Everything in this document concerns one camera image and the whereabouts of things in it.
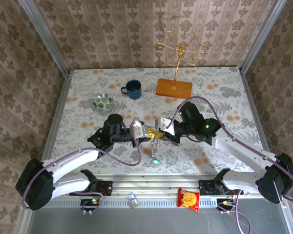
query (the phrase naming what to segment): gray floor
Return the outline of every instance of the gray floor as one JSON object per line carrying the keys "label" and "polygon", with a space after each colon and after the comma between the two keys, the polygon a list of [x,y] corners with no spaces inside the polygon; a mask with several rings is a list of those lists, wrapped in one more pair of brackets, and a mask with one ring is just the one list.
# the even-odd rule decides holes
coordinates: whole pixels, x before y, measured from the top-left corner
{"label": "gray floor", "polygon": [[[252,234],[288,234],[279,205],[264,199],[243,199],[239,211],[250,220]],[[243,218],[241,227],[248,233]],[[34,212],[30,234],[238,234],[234,214],[215,209],[101,208],[83,215],[76,208],[44,208]]]}

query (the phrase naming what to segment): wallpaper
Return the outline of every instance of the wallpaper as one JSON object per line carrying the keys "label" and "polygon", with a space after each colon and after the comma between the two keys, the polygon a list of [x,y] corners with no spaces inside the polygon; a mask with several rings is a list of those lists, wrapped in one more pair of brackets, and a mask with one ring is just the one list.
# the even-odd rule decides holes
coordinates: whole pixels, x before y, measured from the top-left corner
{"label": "wallpaper", "polygon": [[21,207],[15,184],[41,157],[62,83],[23,8],[0,0],[0,234],[12,233]]}
{"label": "wallpaper", "polygon": [[[179,42],[196,37],[210,47],[200,66],[237,66],[244,58],[271,0],[34,0],[70,70],[165,67],[172,50],[155,52],[173,31]],[[194,53],[185,57],[189,61]]]}
{"label": "wallpaper", "polygon": [[271,151],[293,159],[293,0],[287,1],[247,79]]}

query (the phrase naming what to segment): red snack bag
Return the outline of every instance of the red snack bag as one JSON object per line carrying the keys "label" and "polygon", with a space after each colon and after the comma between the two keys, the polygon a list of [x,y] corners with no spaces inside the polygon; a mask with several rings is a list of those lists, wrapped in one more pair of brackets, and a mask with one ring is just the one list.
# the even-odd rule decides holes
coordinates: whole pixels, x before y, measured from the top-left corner
{"label": "red snack bag", "polygon": [[190,192],[179,188],[177,197],[177,207],[188,207],[199,213],[200,193]]}

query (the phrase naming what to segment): gold wire ornament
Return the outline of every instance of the gold wire ornament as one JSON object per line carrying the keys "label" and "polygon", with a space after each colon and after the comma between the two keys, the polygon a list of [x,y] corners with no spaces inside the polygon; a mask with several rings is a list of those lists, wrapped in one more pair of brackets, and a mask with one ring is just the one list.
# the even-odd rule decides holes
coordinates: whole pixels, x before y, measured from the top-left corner
{"label": "gold wire ornament", "polygon": [[188,43],[183,43],[183,44],[177,42],[176,34],[174,32],[172,32],[172,31],[166,31],[166,32],[163,33],[163,35],[167,39],[169,39],[173,35],[175,43],[176,43],[176,47],[175,48],[170,47],[170,46],[165,45],[165,44],[163,44],[162,42],[159,41],[158,43],[156,43],[154,45],[154,50],[156,52],[162,52],[165,47],[174,50],[175,53],[166,58],[166,63],[168,65],[170,65],[170,66],[176,66],[174,83],[173,83],[173,86],[172,86],[172,89],[176,89],[176,79],[177,79],[178,68],[179,68],[179,65],[180,65],[181,58],[183,58],[184,61],[186,61],[186,63],[191,65],[191,66],[197,66],[200,63],[200,60],[199,60],[198,57],[193,57],[191,59],[191,62],[187,61],[185,56],[184,56],[184,54],[185,53],[205,53],[207,50],[209,50],[209,47],[206,44],[199,44],[200,51],[189,51],[189,50],[187,50],[188,45],[195,38],[195,33],[193,31],[185,31],[184,32],[185,37],[188,37],[188,36],[192,35],[192,38]]}

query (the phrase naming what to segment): patterned bowl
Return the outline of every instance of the patterned bowl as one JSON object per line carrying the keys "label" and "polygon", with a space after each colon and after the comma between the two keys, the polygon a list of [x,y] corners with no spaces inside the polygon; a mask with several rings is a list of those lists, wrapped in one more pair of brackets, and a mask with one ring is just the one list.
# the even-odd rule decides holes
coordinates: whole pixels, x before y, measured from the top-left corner
{"label": "patterned bowl", "polygon": [[92,103],[92,106],[102,112],[109,111],[114,105],[114,99],[109,94],[99,94],[97,95]]}

